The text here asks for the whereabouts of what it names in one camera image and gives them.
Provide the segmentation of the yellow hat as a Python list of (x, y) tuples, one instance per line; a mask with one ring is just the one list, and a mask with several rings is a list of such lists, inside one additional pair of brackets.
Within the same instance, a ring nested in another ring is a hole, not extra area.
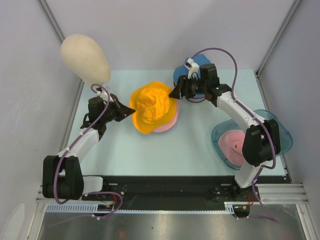
[(169, 123), (180, 109), (176, 99), (170, 98), (172, 88), (162, 82), (152, 81), (135, 90), (129, 107), (135, 110), (132, 122), (143, 134), (153, 133), (157, 127)]

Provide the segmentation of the pink bucket hat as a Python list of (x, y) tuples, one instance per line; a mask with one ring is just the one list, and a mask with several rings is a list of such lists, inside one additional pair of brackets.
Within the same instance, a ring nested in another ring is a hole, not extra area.
[(180, 113), (180, 110), (177, 109), (173, 119), (169, 123), (166, 123), (164, 125), (161, 125), (161, 126), (155, 128), (153, 130), (153, 133), (163, 133), (163, 132), (171, 129), (177, 123), (178, 117), (179, 117), (179, 113)]

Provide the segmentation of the blue hat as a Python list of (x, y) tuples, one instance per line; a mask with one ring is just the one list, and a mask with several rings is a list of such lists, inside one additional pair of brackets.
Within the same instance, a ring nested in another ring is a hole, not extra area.
[[(204, 54), (198, 54), (193, 60), (199, 66), (212, 63)], [(173, 72), (173, 85), (176, 86), (179, 76), (188, 75), (188, 73), (189, 69), (184, 64), (178, 66)]]

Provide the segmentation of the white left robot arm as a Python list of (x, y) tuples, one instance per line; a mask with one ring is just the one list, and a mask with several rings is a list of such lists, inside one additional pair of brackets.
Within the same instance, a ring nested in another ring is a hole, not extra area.
[(42, 194), (59, 204), (67, 200), (79, 200), (93, 193), (98, 199), (110, 196), (111, 188), (100, 176), (83, 176), (81, 162), (104, 136), (107, 124), (120, 122), (135, 110), (120, 103), (114, 94), (99, 93), (88, 101), (88, 113), (84, 116), (78, 137), (56, 155), (43, 160)]

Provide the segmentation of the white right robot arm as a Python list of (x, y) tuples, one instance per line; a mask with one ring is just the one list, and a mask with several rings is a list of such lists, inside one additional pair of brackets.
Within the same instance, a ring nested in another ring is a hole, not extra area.
[(249, 194), (248, 187), (257, 181), (266, 167), (265, 163), (275, 161), (280, 153), (279, 125), (274, 119), (267, 120), (256, 114), (236, 97), (233, 88), (221, 84), (213, 63), (198, 65), (188, 59), (184, 66), (188, 73), (178, 77), (175, 88), (168, 96), (181, 100), (204, 95), (207, 101), (228, 114), (244, 132), (244, 163), (234, 177), (237, 184), (230, 188), (231, 196), (242, 201)]

